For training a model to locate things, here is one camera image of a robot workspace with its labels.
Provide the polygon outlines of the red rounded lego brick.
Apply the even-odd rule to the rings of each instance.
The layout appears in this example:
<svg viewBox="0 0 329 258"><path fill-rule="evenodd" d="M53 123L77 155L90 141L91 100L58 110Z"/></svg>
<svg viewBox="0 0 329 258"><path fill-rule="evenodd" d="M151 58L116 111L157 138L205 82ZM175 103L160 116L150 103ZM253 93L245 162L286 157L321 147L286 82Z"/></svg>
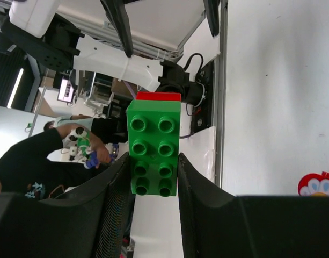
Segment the red rounded lego brick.
<svg viewBox="0 0 329 258"><path fill-rule="evenodd" d="M175 101L181 102L181 94L173 92L138 92L136 95L137 100L145 101Z"/></svg>

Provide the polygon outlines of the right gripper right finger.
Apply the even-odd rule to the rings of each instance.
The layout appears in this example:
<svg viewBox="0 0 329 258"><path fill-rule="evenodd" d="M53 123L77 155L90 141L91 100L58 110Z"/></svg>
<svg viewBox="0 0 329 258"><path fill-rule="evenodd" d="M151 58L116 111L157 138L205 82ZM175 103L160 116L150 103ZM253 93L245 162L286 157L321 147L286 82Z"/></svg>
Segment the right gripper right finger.
<svg viewBox="0 0 329 258"><path fill-rule="evenodd" d="M178 161L184 257L329 257L329 197L233 196Z"/></svg>

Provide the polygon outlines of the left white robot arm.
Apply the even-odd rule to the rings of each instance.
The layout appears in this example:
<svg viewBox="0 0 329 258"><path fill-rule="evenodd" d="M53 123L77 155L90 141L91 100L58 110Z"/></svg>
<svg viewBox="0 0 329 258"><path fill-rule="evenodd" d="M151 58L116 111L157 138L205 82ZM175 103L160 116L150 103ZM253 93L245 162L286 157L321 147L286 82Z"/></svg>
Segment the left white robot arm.
<svg viewBox="0 0 329 258"><path fill-rule="evenodd" d="M164 48L180 44L201 20L219 33L219 1L13 1L2 33L41 64L56 71L86 70L141 86L149 92L201 90L185 68L156 53L135 54L134 39ZM107 20L121 48L76 26Z"/></svg>

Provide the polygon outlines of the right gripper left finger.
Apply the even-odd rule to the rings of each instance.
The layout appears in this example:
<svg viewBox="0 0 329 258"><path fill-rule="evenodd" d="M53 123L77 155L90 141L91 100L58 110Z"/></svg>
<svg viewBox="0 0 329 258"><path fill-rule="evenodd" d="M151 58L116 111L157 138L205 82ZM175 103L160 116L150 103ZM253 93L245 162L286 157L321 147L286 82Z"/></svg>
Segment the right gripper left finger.
<svg viewBox="0 0 329 258"><path fill-rule="evenodd" d="M119 257L129 193L125 153L56 199L0 194L0 257Z"/></svg>

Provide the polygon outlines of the green 2x4 lego brick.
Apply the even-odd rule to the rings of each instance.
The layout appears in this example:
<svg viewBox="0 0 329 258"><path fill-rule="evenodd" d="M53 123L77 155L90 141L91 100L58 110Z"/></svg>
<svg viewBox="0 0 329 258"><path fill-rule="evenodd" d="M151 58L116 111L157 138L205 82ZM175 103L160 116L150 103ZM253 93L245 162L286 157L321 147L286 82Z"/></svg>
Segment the green 2x4 lego brick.
<svg viewBox="0 0 329 258"><path fill-rule="evenodd" d="M131 189L134 194L177 194L181 104L135 99L127 108Z"/></svg>

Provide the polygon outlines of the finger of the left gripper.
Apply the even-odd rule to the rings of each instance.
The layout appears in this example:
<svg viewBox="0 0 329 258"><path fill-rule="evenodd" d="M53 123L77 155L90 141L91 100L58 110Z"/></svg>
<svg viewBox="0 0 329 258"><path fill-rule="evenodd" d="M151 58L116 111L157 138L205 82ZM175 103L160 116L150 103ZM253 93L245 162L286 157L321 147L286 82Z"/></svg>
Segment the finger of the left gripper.
<svg viewBox="0 0 329 258"><path fill-rule="evenodd" d="M100 1L106 17L115 28L122 48L128 58L133 55L133 42L131 36L131 29L129 24L129 17L125 9L125 3L122 0L101 0Z"/></svg>
<svg viewBox="0 0 329 258"><path fill-rule="evenodd" d="M218 36L220 32L219 4L220 0L203 0L205 13L212 37Z"/></svg>

